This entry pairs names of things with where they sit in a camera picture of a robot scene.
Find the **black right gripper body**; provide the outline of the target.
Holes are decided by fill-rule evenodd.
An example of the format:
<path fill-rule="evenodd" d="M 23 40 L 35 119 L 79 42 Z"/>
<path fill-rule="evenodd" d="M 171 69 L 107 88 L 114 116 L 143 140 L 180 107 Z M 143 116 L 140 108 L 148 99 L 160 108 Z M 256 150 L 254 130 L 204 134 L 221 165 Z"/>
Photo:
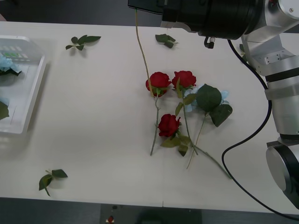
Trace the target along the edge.
<path fill-rule="evenodd" d="M 163 7 L 162 21 L 186 23 L 186 16 L 183 13 L 186 3 L 186 0 L 166 0 Z"/>

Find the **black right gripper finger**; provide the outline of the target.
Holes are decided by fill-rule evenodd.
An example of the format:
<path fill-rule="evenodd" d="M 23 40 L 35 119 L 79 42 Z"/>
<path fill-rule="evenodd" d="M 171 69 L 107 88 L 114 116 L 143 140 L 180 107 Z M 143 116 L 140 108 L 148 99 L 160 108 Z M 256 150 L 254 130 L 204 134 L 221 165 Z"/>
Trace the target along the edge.
<path fill-rule="evenodd" d="M 152 14 L 162 14 L 164 3 L 162 0 L 128 0 L 128 7 Z"/>

